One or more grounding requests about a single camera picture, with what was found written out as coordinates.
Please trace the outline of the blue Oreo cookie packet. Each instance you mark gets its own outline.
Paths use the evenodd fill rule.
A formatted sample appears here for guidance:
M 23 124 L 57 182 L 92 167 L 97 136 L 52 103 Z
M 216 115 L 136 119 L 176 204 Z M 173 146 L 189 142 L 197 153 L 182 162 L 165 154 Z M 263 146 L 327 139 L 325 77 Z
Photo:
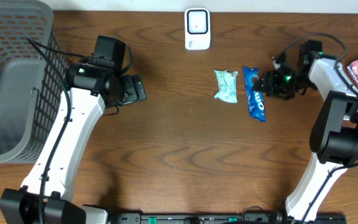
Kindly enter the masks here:
M 249 114 L 254 119 L 260 122 L 265 122 L 265 105 L 263 94 L 260 91 L 253 90 L 256 83 L 259 81 L 259 69 L 243 67 L 245 89 L 247 94 L 247 102 Z

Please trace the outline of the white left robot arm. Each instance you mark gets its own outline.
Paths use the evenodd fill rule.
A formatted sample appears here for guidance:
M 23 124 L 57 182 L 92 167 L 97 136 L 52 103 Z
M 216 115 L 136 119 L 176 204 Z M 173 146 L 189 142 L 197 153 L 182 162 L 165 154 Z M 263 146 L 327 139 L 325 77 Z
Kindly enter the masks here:
M 7 223 L 110 223 L 105 208 L 72 203 L 79 164 L 106 108 L 145 100 L 139 75 L 77 62 L 66 71 L 66 90 L 42 152 L 19 190 L 5 189 L 0 209 Z

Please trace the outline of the mint green snack packet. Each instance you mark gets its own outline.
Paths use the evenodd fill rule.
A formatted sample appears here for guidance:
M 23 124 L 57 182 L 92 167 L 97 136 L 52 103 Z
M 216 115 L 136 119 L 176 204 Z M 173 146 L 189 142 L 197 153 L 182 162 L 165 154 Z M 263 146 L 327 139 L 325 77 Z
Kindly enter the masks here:
M 237 76 L 238 72 L 228 72 L 227 70 L 214 70 L 218 82 L 218 92 L 215 98 L 226 103 L 237 103 Z

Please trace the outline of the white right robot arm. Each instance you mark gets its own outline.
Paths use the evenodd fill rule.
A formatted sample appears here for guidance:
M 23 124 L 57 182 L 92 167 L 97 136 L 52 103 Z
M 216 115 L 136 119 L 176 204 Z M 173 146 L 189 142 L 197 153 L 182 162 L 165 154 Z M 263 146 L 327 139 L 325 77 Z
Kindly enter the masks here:
M 297 68 L 287 62 L 285 50 L 273 64 L 274 70 L 262 76 L 254 69 L 244 72 L 255 118 L 262 118 L 264 95 L 289 100 L 312 88 L 324 101 L 310 134 L 311 159 L 275 223 L 344 223 L 342 215 L 318 215 L 318 208 L 335 181 L 358 166 L 358 90 L 344 73 L 341 58 L 324 53 L 319 40 L 300 45 Z

